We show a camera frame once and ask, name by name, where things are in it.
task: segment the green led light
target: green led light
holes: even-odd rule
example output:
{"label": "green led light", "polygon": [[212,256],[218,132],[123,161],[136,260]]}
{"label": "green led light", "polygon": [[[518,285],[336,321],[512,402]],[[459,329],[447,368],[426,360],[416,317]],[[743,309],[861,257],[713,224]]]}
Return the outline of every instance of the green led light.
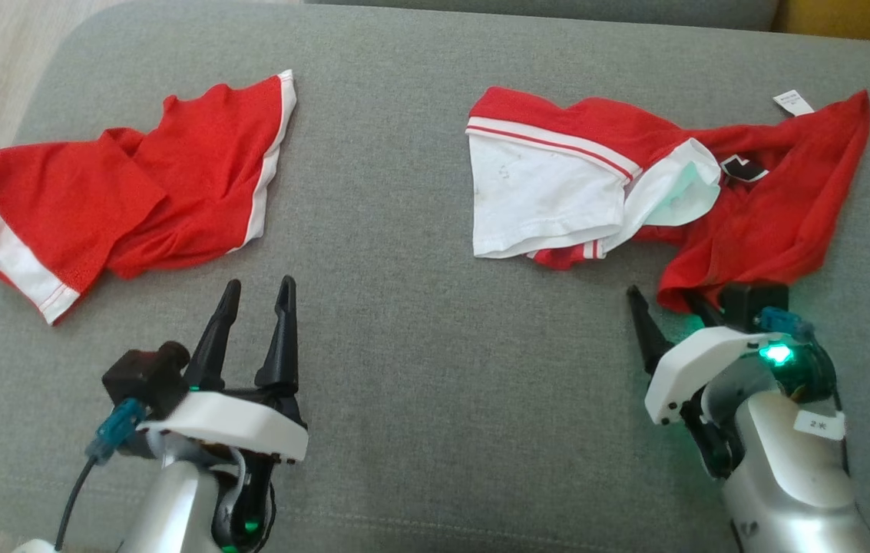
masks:
{"label": "green led light", "polygon": [[764,347],[764,349],[759,351],[759,355],[762,355],[765,360],[772,362],[776,367],[782,367],[782,365],[792,360],[793,350],[789,346],[778,343],[775,346]]}

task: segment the gray fabric surface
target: gray fabric surface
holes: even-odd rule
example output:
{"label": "gray fabric surface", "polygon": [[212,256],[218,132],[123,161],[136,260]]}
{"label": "gray fabric surface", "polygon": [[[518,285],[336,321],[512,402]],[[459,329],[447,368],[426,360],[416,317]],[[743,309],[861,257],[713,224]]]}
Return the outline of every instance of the gray fabric surface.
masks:
{"label": "gray fabric surface", "polygon": [[[0,528],[51,538],[126,349],[192,346],[225,281],[243,302],[224,375],[263,360],[298,281],[307,461],[276,472],[283,551],[732,551],[683,428],[653,425],[624,291],[669,247],[554,273],[472,258],[463,129],[492,84],[632,102],[687,127],[776,123],[867,87],[870,43],[329,6],[136,3],[63,43],[19,143],[157,123],[167,94],[295,70],[266,236],[192,270],[105,277],[55,329],[0,283]],[[743,68],[733,72],[729,68]],[[824,269],[794,288],[839,361],[870,522],[870,143]],[[677,336],[690,320],[659,314]],[[153,478],[91,476],[70,538],[115,546]]]}
{"label": "gray fabric surface", "polygon": [[750,31],[771,28],[779,6],[779,0],[307,0],[306,3],[653,22]]}

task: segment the black cable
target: black cable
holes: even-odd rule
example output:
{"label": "black cable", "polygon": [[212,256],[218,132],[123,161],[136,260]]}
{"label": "black cable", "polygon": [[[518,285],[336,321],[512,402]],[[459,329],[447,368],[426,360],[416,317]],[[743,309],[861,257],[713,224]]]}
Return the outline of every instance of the black cable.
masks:
{"label": "black cable", "polygon": [[83,472],[80,472],[80,477],[77,478],[76,483],[73,484],[73,491],[70,492],[69,499],[66,500],[66,508],[63,510],[63,518],[59,522],[59,533],[56,534],[56,544],[53,547],[56,551],[63,550],[63,540],[66,539],[66,526],[69,526],[69,518],[70,515],[73,514],[73,504],[76,503],[76,498],[80,495],[80,488],[83,487],[83,483],[87,481],[87,476],[90,475],[90,471],[93,470],[96,465],[97,458],[91,456],[87,460],[87,465],[84,466]]}
{"label": "black cable", "polygon": [[267,540],[270,539],[270,529],[274,526],[274,519],[277,518],[277,503],[274,501],[274,484],[267,482],[267,501],[270,503],[270,518],[267,519],[267,527],[263,529],[263,536],[260,536],[260,541],[251,549],[252,553],[258,553],[263,546],[267,545]]}
{"label": "black cable", "polygon": [[[837,384],[834,385],[834,409],[837,409],[838,413],[845,412],[841,406],[841,393],[838,392]],[[852,468],[848,462],[848,436],[841,437],[841,468],[845,470],[845,475],[852,475]]]}

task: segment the white sticker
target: white sticker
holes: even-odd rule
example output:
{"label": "white sticker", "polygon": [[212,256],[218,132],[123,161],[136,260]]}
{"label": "white sticker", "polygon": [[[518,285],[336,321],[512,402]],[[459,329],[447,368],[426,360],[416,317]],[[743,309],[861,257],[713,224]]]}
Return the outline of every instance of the white sticker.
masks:
{"label": "white sticker", "polygon": [[807,104],[806,100],[797,91],[783,92],[778,97],[772,97],[772,99],[775,99],[776,104],[779,104],[780,108],[786,109],[793,116],[813,113],[813,108],[810,107],[810,104]]}
{"label": "white sticker", "polygon": [[796,413],[793,429],[829,440],[842,440],[845,438],[845,413],[838,412],[837,416],[821,416],[800,409],[800,412]]}
{"label": "white sticker", "polygon": [[19,545],[15,553],[56,553],[52,543],[42,541],[41,539],[31,540],[29,543]]}

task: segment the blue connector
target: blue connector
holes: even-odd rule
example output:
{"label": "blue connector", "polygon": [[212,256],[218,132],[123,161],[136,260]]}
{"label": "blue connector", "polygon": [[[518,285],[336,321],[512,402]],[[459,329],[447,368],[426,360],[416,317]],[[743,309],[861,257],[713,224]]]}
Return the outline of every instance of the blue connector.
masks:
{"label": "blue connector", "polygon": [[804,321],[800,315],[778,307],[764,307],[759,313],[759,328],[770,333],[786,333],[796,342],[809,343],[814,339],[813,323]]}
{"label": "blue connector", "polygon": [[144,417],[147,417],[147,412],[139,400],[123,400],[97,429],[97,438],[87,445],[84,453],[88,458],[96,458],[97,465],[106,465],[117,448],[134,436],[137,425],[144,421]]}

